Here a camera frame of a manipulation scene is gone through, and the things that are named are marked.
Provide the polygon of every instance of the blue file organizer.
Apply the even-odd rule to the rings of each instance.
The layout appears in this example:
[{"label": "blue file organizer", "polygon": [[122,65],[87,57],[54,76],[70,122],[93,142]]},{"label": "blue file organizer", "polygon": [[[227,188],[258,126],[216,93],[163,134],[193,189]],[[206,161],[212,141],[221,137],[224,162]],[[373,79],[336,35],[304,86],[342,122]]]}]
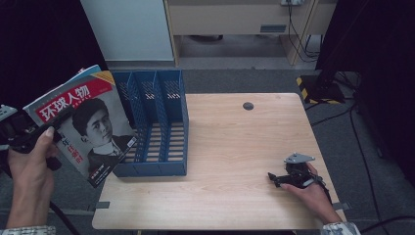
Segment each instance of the blue file organizer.
[{"label": "blue file organizer", "polygon": [[186,175],[189,117],[181,70],[112,72],[138,141],[117,177]]}]

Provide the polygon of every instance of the wooden table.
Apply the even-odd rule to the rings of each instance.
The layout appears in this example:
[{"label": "wooden table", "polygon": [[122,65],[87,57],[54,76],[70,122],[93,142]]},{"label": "wooden table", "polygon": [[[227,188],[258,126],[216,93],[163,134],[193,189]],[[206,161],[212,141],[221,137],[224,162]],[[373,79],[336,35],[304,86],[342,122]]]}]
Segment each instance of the wooden table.
[{"label": "wooden table", "polygon": [[[96,229],[280,230],[316,229],[319,219],[276,188],[267,172],[286,175],[293,152],[315,157],[338,196],[300,97],[292,93],[188,94],[186,176],[107,178],[92,225]],[[254,109],[247,111],[244,103]]]}]

